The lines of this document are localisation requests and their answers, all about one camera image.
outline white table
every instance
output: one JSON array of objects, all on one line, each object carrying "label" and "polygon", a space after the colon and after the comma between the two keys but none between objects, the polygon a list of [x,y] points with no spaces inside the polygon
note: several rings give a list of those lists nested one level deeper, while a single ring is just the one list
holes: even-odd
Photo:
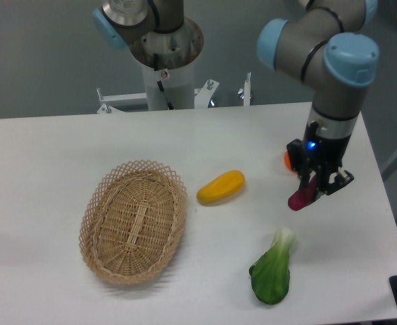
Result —
[{"label": "white table", "polygon": [[[0,324],[332,324],[397,318],[397,228],[360,117],[344,167],[355,180],[301,211],[283,164],[310,105],[283,104],[0,120]],[[129,160],[175,169],[189,193],[177,254],[155,282],[118,287],[81,260],[81,218],[99,181]],[[240,169],[234,200],[196,191]],[[290,291],[269,307],[249,266],[281,226],[298,245]]]}]

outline yellow toy vegetable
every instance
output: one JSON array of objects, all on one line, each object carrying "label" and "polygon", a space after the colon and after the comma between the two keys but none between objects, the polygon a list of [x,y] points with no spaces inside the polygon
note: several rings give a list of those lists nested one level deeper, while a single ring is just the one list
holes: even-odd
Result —
[{"label": "yellow toy vegetable", "polygon": [[207,204],[226,198],[239,191],[245,184],[245,176],[240,171],[228,171],[197,192],[197,200]]}]

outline green leafy vegetable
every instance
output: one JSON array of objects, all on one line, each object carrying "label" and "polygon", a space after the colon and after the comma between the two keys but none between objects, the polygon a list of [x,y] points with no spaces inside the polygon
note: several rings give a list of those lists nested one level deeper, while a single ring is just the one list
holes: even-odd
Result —
[{"label": "green leafy vegetable", "polygon": [[295,244],[295,233],[283,227],[277,230],[271,248],[249,268],[255,296],[269,305],[280,303],[289,291],[289,251]]}]

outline wicker basket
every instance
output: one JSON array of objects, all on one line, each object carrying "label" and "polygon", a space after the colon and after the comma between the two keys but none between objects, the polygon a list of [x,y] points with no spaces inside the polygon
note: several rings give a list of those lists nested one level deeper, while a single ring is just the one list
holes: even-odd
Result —
[{"label": "wicker basket", "polygon": [[151,280],[172,258],[185,228],[186,188],[151,161],[113,169],[90,200],[79,247],[87,266],[117,284]]}]

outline gray wall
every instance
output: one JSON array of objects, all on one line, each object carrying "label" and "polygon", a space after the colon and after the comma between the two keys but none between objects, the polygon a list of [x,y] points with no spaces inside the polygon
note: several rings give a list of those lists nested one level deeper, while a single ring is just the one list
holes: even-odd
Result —
[{"label": "gray wall", "polygon": [[[363,33],[378,42],[381,63],[363,109],[377,161],[397,147],[397,26],[387,1]],[[144,92],[140,69],[127,51],[109,48],[91,21],[100,0],[0,1],[0,118],[93,114],[96,87],[104,95]],[[185,0],[201,26],[204,52],[196,86],[222,83],[219,106],[239,105],[236,92],[252,72],[253,104],[304,102],[312,92],[260,64],[257,36],[271,19],[297,19],[296,0]],[[397,172],[385,183],[397,217]]]}]

